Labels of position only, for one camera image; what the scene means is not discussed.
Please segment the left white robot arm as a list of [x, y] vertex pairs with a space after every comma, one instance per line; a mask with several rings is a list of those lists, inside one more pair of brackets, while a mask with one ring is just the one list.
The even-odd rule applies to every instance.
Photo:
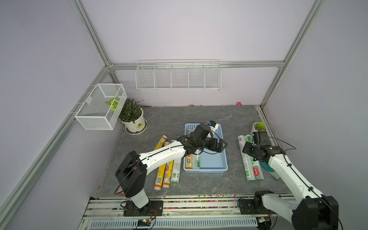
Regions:
[[197, 150], [199, 154], [204, 150], [223, 152], [228, 144], [216, 133], [220, 127], [215, 121], [200, 123], [190, 134], [178, 137], [165, 147], [140, 154], [129, 152], [115, 172], [117, 188], [122, 189], [137, 209], [147, 207], [150, 199], [144, 190], [146, 176], [164, 163], [195, 154]]

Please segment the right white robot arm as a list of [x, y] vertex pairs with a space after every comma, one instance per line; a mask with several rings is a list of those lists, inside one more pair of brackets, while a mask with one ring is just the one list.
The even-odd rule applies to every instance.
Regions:
[[253, 140], [246, 142], [245, 153], [269, 165], [292, 192], [296, 203], [289, 202], [269, 190], [255, 193], [254, 204], [280, 215], [295, 230], [339, 230], [339, 205], [332, 196], [325, 196], [314, 187], [291, 163], [285, 150], [271, 144], [265, 131], [253, 132]]

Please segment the yellow plastic wrap roll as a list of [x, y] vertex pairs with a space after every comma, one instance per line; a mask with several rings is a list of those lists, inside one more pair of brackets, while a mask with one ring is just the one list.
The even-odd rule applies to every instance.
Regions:
[[192, 154], [186, 156], [185, 168], [193, 169], [193, 155]]

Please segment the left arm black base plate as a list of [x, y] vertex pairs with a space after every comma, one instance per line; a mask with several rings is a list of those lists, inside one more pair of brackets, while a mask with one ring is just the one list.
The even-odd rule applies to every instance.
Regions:
[[124, 217], [140, 217], [140, 216], [162, 216], [163, 201], [151, 200], [142, 208], [137, 208], [132, 201], [125, 202]]

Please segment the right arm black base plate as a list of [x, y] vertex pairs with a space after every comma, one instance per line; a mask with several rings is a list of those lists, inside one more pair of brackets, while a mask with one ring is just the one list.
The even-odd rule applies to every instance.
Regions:
[[251, 199], [239, 198], [237, 206], [241, 215], [267, 215], [273, 214], [271, 210], [266, 209], [263, 205], [256, 206]]

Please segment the light blue plastic basket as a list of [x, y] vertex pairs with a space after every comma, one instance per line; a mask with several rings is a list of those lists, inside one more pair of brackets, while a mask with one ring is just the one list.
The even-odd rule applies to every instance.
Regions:
[[[185, 134], [189, 134], [189, 130], [194, 131], [198, 125], [199, 123], [186, 123]], [[215, 131], [216, 135], [213, 136], [217, 140], [223, 139], [222, 126], [219, 123], [218, 125], [218, 129]], [[199, 163], [198, 169], [188, 169], [186, 168], [186, 158], [183, 158], [183, 170], [187, 173], [224, 173], [228, 170], [226, 150], [222, 153], [216, 153], [204, 149], [204, 152], [199, 155]]]

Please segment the white wrap roll red label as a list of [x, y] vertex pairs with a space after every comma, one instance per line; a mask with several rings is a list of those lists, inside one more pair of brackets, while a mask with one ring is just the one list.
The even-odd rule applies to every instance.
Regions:
[[[250, 134], [246, 135], [245, 138], [246, 138], [246, 142], [251, 142], [251, 143], [253, 142], [253, 138]], [[250, 156], [250, 162], [252, 164], [252, 169], [255, 174], [256, 181], [258, 182], [264, 181], [265, 178], [264, 178], [262, 168], [261, 168], [259, 161], [255, 161], [255, 159]]]

